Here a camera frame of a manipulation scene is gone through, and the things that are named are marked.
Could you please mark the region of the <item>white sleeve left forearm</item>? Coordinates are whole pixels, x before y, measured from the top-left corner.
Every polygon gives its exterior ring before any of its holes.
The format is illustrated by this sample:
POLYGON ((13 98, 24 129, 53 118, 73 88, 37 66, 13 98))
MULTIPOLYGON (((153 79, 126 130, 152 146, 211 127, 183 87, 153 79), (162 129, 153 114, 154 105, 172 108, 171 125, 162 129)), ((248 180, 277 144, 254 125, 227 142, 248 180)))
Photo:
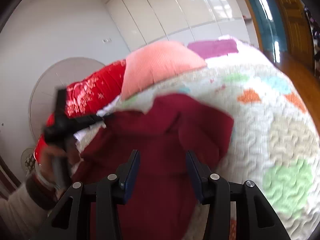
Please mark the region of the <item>white sleeve left forearm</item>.
POLYGON ((33 173, 8 199, 1 199, 1 239, 31 239, 56 204, 56 189, 33 173))

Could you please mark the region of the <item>person left hand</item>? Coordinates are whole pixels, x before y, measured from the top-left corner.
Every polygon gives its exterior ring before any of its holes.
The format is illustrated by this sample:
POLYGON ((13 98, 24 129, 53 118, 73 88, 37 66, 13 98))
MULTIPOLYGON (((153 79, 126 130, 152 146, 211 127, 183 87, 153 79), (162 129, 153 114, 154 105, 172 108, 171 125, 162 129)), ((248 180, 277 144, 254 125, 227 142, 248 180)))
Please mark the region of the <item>person left hand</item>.
POLYGON ((40 174, 49 181, 55 183, 55 175, 53 171, 54 157, 67 157, 70 167, 75 166, 80 161, 80 153, 75 142, 67 145, 67 151, 55 145, 48 145, 41 151, 40 157, 40 174))

